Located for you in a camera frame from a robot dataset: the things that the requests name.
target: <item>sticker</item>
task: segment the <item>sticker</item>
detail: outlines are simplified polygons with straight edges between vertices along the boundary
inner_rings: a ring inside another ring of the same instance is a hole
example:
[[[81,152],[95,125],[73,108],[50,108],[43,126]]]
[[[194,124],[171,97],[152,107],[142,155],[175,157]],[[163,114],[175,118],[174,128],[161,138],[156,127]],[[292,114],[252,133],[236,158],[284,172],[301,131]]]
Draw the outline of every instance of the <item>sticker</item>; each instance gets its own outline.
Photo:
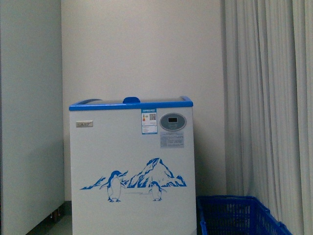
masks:
[[[184,148],[184,132],[161,132],[161,148]]]
[[[157,109],[141,109],[142,134],[157,134]]]

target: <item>blue freezer lid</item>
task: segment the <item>blue freezer lid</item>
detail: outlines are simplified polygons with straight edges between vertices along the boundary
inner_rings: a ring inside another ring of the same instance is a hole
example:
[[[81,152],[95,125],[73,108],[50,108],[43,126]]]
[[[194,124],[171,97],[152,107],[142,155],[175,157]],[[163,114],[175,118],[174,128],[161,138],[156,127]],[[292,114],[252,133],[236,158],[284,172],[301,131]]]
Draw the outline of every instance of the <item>blue freezer lid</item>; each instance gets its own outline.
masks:
[[[101,99],[88,99],[70,105],[70,111],[85,110],[112,110],[112,109],[150,109],[150,108],[179,108],[192,107],[194,104],[186,96],[177,99],[143,100],[137,97],[126,97],[123,102],[103,101]]]

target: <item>digital display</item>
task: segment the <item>digital display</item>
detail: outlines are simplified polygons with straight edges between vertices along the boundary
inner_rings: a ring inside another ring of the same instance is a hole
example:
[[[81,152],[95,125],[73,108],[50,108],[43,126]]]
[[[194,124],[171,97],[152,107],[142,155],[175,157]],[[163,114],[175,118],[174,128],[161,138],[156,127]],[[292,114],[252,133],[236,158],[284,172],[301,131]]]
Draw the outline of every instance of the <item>digital display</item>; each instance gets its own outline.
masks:
[[[177,117],[169,117],[168,122],[177,122]]]

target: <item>plastic basket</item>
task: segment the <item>plastic basket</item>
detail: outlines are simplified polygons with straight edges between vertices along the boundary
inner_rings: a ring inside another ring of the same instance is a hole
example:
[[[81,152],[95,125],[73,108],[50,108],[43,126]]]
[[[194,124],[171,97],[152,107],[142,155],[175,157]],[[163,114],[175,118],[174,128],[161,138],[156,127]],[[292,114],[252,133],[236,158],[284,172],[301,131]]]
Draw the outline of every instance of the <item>plastic basket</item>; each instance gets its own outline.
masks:
[[[292,235],[257,198],[198,196],[202,235]]]

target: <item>penguin decal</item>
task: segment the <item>penguin decal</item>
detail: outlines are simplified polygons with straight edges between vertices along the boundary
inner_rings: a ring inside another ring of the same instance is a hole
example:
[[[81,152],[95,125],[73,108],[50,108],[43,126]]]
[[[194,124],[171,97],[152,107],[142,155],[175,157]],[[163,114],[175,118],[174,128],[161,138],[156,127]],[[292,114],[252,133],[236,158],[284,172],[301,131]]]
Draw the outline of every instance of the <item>penguin decal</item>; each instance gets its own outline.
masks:
[[[103,187],[108,188],[109,202],[120,202],[119,197],[121,195],[121,188],[125,188],[126,186],[123,183],[123,179],[120,180],[119,178],[125,176],[127,172],[128,171],[121,173],[118,170],[113,171],[108,181],[100,187],[100,189]]]
[[[149,192],[152,192],[152,197],[154,201],[161,201],[162,200],[162,191],[165,191],[165,189],[162,189],[160,187],[160,185],[157,183],[157,181],[152,181],[149,184],[149,187],[151,187],[151,189],[149,190]]]

